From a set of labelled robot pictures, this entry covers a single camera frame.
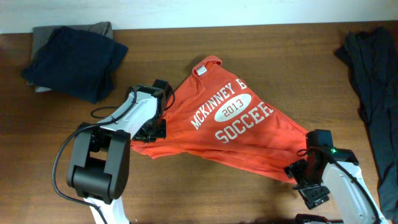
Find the red soccer t-shirt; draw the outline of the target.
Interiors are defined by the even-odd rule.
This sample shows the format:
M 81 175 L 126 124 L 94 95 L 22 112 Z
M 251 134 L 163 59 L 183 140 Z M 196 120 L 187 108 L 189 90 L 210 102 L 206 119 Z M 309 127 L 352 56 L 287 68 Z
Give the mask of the red soccer t-shirt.
M 186 152 L 292 183 L 284 169 L 299 159 L 307 130 L 221 64 L 214 55 L 197 64 L 162 115 L 166 137 L 131 149 L 153 159 Z

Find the navy garment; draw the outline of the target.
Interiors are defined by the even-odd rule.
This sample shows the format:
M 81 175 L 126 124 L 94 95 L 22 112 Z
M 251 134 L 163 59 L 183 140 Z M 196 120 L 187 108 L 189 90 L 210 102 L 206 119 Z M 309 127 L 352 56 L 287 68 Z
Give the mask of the navy garment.
M 38 86 L 97 103 L 114 90 L 111 74 L 128 48 L 94 32 L 55 29 L 21 77 Z

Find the grey garment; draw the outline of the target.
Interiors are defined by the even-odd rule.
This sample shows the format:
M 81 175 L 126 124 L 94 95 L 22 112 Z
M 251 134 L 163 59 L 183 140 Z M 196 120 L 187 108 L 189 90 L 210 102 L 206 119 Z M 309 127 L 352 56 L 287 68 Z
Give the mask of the grey garment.
M 34 61 L 42 47 L 44 47 L 49 41 L 52 32 L 55 29 L 61 28 L 62 26 L 42 26 L 42 27 L 34 27 L 33 28 L 33 40 L 32 40 L 32 55 L 31 60 Z M 98 22 L 96 24 L 88 24 L 88 25 L 69 25 L 71 29 L 76 30 L 85 30 L 89 32 L 94 32 L 96 34 L 103 35 L 107 38 L 113 39 L 113 27 L 110 22 Z M 52 89 L 38 86 L 32 82 L 27 82 L 27 86 L 34 86 L 36 93 L 43 93 L 47 91 L 52 91 Z

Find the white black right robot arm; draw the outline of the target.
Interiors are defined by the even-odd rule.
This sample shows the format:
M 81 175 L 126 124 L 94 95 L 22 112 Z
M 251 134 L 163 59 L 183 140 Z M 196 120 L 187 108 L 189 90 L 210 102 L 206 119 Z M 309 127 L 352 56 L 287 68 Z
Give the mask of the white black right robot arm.
M 312 146 L 298 152 L 302 158 L 284 168 L 308 209 L 329 201 L 331 195 L 343 223 L 387 223 L 366 184 L 353 152 Z

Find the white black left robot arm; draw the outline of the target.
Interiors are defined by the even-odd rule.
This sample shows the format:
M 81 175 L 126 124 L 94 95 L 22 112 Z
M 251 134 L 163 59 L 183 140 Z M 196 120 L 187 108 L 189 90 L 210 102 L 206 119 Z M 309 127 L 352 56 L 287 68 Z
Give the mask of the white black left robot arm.
M 122 194 L 129 177 L 131 141 L 166 137 L 168 82 L 130 87 L 124 103 L 96 124 L 82 123 L 73 134 L 67 185 L 87 204 L 96 223 L 128 223 Z

